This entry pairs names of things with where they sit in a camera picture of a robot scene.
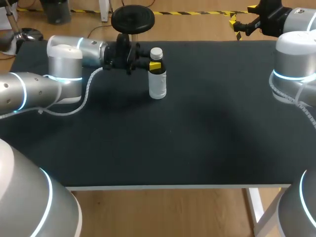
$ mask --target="white table leg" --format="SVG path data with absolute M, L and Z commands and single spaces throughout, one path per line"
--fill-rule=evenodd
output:
M 258 188 L 249 188 L 247 190 L 248 202 L 251 211 L 253 226 L 255 226 L 264 214 Z
M 247 195 L 250 202 L 250 210 L 254 221 L 255 237 L 265 237 L 277 224 L 277 204 L 286 189 L 281 189 L 272 201 L 266 212 L 263 212 L 261 198 L 258 189 L 248 189 Z
M 109 16 L 110 0 L 99 0 L 100 11 L 101 11 L 101 21 L 107 22 Z

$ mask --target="glowing blue light ring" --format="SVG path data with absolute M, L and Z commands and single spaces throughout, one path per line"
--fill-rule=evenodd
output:
M 311 27 L 312 27 L 313 22 L 315 21 L 315 18 L 316 18 L 316 13 L 314 13 L 313 17 L 311 18 L 311 21 L 310 21 L 310 23 L 308 24 L 308 27 L 307 27 L 307 31 L 311 30 Z
M 303 82 L 309 82 L 309 81 L 313 81 L 316 79 L 316 73 L 309 75 L 307 77 L 303 77 L 303 78 L 292 78 L 292 77 L 286 77 L 286 76 L 282 76 L 279 73 L 277 73 L 275 70 L 273 70 L 273 73 L 282 79 L 286 79 L 286 80 L 302 80 Z
M 78 43 L 77 43 L 77 48 L 78 48 L 78 49 L 80 48 L 80 44 L 81 44 L 82 41 L 83 41 L 83 38 L 80 38 L 80 39 L 78 40 Z
M 77 81 L 77 80 L 82 80 L 82 78 L 57 78 L 51 75 L 43 75 L 43 77 L 48 77 L 52 80 L 61 80 L 61 81 Z
M 25 86 L 24 81 L 22 80 L 22 78 L 19 75 L 17 75 L 16 73 L 11 73 L 11 74 L 15 75 L 19 79 L 19 81 L 21 82 L 22 87 L 23 87 L 24 99 L 23 99 L 23 103 L 22 103 L 21 107 L 18 109 L 18 110 L 21 110 L 21 109 L 23 109 L 23 107 L 26 104 L 26 99 L 27 99 L 26 86 Z
M 48 186 L 49 186 L 48 202 L 47 202 L 47 207 L 46 207 L 46 210 L 43 214 L 43 217 L 41 218 L 41 220 L 39 222 L 39 225 L 36 227 L 36 229 L 34 230 L 33 234 L 31 234 L 30 237 L 35 237 L 40 232 L 41 228 L 43 227 L 43 225 L 47 219 L 48 213 L 50 211 L 51 203 L 53 200 L 53 185 L 51 183 L 50 177 L 43 169 L 40 168 L 40 170 L 43 171 L 43 173 L 45 174 L 45 176 L 48 180 Z
M 304 197 L 303 197 L 303 190 L 302 190 L 302 183 L 303 183 L 303 178 L 304 178 L 304 175 L 306 173 L 307 170 L 305 170 L 305 172 L 303 173 L 302 177 L 301 177 L 301 181 L 300 181 L 300 198 L 301 198 L 301 203 L 303 205 L 303 209 L 308 217 L 308 219 L 311 221 L 311 223 L 314 225 L 314 227 L 316 228 L 316 222 L 315 220 L 313 219 L 312 215 L 310 214 L 310 212 L 308 211 L 307 209 L 307 206 L 305 204 L 305 201 L 304 201 Z

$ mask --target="warning tape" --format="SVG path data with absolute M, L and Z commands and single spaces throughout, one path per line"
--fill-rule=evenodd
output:
M 234 24 L 236 23 L 236 16 L 237 16 L 236 14 L 232 14 L 232 15 L 231 15 L 231 19 L 230 19 L 230 21 L 229 21 L 230 26 L 231 26 L 231 28 L 233 29 L 233 31 L 234 31 Z M 238 32 L 235 32 L 235 31 L 234 31 L 234 33 L 235 33 L 236 38 L 237 38 L 238 41 L 239 41 L 239 40 L 242 40 L 240 31 L 238 31 Z
M 42 12 L 43 10 L 37 9 L 26 9 L 26 8 L 17 8 L 17 11 L 27 11 L 27 12 Z M 79 13 L 100 13 L 101 11 L 92 11 L 92 10 L 77 10 L 71 9 L 71 12 L 79 12 Z M 225 15 L 230 16 L 231 14 L 247 14 L 248 11 L 154 11 L 154 15 Z
M 21 12 L 43 12 L 42 9 L 26 9 L 26 8 L 17 8 L 17 11 Z M 78 13 L 100 13 L 101 11 L 92 11 L 92 10 L 78 10 L 78 9 L 71 9 L 70 12 L 78 12 Z M 234 30 L 234 23 L 236 22 L 236 15 L 237 14 L 248 14 L 248 11 L 154 11 L 154 15 L 224 15 L 229 16 L 230 25 Z M 242 40 L 241 33 L 235 32 L 237 40 Z

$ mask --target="black bucket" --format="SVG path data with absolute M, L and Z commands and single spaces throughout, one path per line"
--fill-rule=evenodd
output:
M 62 25 L 71 21 L 68 0 L 40 0 L 49 24 Z

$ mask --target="plastic bottle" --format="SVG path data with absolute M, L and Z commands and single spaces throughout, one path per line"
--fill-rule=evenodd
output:
M 149 95 L 153 99 L 162 99 L 167 94 L 166 68 L 163 63 L 163 53 L 161 48 L 152 48 L 150 51 L 152 62 L 161 63 L 161 67 L 148 71 Z

